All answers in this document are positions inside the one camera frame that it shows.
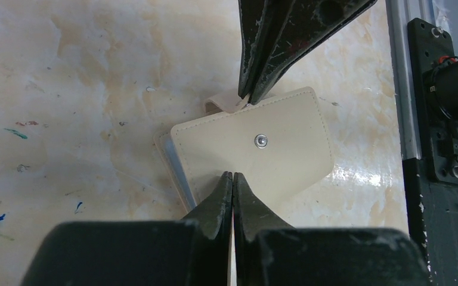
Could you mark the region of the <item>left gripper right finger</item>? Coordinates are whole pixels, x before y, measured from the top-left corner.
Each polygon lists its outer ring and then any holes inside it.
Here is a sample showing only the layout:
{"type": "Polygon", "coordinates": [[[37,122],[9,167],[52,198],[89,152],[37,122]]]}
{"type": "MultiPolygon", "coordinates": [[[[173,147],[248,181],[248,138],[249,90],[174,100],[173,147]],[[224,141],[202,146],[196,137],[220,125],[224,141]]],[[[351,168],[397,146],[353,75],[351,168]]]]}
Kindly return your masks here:
{"type": "Polygon", "coordinates": [[[238,285],[429,285],[418,247],[391,228],[295,228],[245,176],[233,180],[238,285]]]}

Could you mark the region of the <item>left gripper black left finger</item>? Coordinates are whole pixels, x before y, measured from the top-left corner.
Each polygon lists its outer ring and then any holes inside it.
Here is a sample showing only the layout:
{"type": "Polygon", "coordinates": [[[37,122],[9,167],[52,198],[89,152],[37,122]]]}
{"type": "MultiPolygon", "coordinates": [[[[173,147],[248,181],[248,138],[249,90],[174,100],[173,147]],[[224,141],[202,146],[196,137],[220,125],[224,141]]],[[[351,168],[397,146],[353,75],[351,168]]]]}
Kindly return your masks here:
{"type": "Polygon", "coordinates": [[[22,285],[228,285],[233,175],[179,220],[57,225],[22,285]]]}

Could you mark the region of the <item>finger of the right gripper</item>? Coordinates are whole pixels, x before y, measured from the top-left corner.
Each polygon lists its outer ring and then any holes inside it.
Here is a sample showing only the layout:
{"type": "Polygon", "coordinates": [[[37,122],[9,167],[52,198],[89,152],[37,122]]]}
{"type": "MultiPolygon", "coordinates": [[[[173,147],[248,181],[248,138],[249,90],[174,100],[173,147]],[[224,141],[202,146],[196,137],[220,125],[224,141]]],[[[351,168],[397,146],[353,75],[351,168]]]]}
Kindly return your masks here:
{"type": "Polygon", "coordinates": [[[264,68],[249,98],[256,105],[301,58],[375,4],[371,0],[270,1],[264,68]]]}

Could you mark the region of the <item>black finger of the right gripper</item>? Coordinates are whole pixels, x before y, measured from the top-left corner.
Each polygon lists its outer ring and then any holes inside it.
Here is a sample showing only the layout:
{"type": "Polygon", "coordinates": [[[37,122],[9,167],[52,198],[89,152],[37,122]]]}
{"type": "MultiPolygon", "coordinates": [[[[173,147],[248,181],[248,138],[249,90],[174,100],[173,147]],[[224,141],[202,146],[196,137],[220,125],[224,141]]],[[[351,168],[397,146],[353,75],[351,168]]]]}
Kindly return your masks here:
{"type": "Polygon", "coordinates": [[[270,24],[270,1],[239,1],[242,54],[240,61],[240,98],[251,98],[264,68],[264,42],[270,24]]]}

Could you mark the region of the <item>beige card sleeve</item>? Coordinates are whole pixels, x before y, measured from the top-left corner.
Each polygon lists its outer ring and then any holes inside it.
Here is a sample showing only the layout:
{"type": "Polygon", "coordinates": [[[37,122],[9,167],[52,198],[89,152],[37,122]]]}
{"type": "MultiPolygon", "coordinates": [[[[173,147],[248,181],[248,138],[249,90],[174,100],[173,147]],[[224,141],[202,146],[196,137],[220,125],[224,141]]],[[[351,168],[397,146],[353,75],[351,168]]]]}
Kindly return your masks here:
{"type": "Polygon", "coordinates": [[[213,110],[154,135],[187,211],[207,198],[223,172],[244,174],[253,193],[278,206],[329,175],[330,133],[313,88],[275,95],[235,113],[213,110]]]}

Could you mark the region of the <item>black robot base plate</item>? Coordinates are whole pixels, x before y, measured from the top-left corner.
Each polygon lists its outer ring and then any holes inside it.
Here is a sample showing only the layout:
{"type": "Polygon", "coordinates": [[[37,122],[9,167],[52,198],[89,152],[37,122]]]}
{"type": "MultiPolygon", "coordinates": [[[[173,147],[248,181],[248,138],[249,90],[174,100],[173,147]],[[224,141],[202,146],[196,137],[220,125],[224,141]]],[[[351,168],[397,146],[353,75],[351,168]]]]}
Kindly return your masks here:
{"type": "Polygon", "coordinates": [[[442,56],[458,57],[451,36],[415,18],[407,25],[422,158],[405,160],[409,234],[431,285],[458,285],[458,119],[438,108],[425,79],[442,56]]]}

